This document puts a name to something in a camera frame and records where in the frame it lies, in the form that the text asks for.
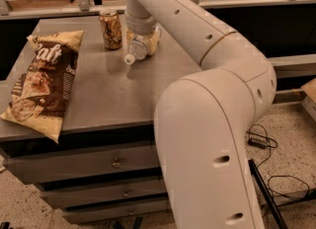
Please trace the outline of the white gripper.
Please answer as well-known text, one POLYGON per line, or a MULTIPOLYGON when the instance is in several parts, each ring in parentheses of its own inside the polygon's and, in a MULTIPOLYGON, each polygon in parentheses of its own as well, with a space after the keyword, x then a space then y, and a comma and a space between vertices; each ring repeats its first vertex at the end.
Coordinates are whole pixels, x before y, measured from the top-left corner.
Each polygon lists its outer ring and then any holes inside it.
POLYGON ((136 61, 143 60, 147 56, 151 56, 157 49, 158 42, 161 38, 161 29, 156 26, 153 33, 142 36, 133 33, 131 30, 126 32, 126 40, 128 46, 128 53, 135 56, 136 61))

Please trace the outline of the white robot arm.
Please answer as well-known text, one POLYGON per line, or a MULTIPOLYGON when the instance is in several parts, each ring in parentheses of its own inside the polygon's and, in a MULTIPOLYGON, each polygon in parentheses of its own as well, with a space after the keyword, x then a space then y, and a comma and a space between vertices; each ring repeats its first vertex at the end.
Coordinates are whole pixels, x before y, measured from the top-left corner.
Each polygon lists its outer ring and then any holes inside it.
POLYGON ((200 70, 171 84, 154 114, 157 152, 177 229, 265 229, 245 148, 271 106, 272 64, 190 0, 126 0, 144 8, 200 70))

